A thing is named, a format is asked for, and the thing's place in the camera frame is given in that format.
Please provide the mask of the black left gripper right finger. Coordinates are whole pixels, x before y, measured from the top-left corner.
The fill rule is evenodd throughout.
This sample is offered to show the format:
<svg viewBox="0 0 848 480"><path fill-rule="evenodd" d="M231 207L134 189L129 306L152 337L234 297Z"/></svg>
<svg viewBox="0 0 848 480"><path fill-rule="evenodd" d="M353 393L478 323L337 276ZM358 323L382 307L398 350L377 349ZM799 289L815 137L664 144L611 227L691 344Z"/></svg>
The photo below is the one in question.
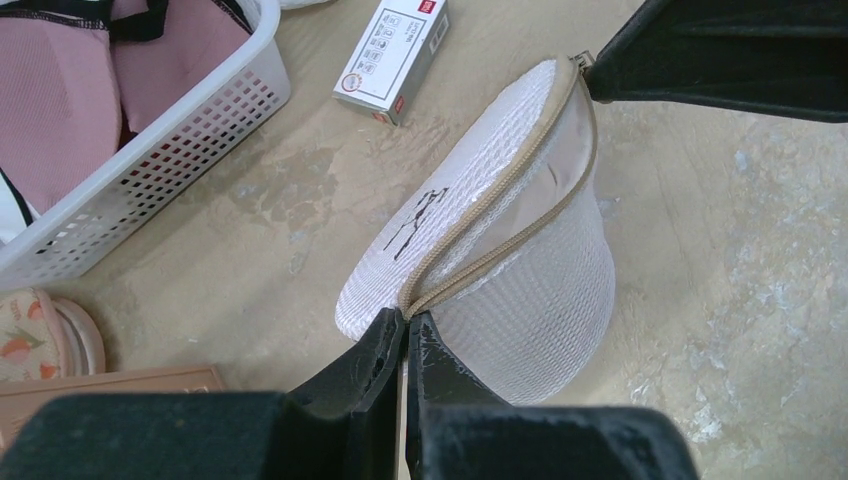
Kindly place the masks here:
<svg viewBox="0 0 848 480"><path fill-rule="evenodd" d="M406 464L414 479L696 479L685 439L641 407L519 407L486 387L429 313L408 329Z"/></svg>

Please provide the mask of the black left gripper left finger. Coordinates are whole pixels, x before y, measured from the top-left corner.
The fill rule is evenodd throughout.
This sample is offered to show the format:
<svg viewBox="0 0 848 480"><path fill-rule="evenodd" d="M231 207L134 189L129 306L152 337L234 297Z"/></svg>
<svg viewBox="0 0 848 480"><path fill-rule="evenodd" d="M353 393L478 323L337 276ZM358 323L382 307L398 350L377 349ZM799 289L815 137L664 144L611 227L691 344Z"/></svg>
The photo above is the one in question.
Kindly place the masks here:
<svg viewBox="0 0 848 480"><path fill-rule="evenodd" d="M290 392L86 393L36 412L5 479L394 479L402 314Z"/></svg>

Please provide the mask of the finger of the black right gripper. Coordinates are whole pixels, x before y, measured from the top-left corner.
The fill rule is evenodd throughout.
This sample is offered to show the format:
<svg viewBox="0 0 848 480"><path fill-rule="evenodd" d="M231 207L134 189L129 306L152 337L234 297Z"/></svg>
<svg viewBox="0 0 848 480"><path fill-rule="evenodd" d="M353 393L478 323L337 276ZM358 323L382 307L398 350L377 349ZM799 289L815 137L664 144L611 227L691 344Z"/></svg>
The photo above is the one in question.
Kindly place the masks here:
<svg viewBox="0 0 848 480"><path fill-rule="evenodd" d="M584 73L597 102L847 120L844 1L646 1Z"/></svg>

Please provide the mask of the white mesh laundry bag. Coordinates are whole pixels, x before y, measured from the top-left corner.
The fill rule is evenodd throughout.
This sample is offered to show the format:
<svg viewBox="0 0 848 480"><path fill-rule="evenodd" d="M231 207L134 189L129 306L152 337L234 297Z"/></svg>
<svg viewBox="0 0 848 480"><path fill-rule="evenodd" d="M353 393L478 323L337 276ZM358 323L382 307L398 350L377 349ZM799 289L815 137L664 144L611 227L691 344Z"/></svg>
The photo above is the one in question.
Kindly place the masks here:
<svg viewBox="0 0 848 480"><path fill-rule="evenodd" d="M615 267L593 181L597 123L569 58L507 85L368 247L339 295L361 338L384 307L429 312L503 400L562 390L598 348Z"/></svg>

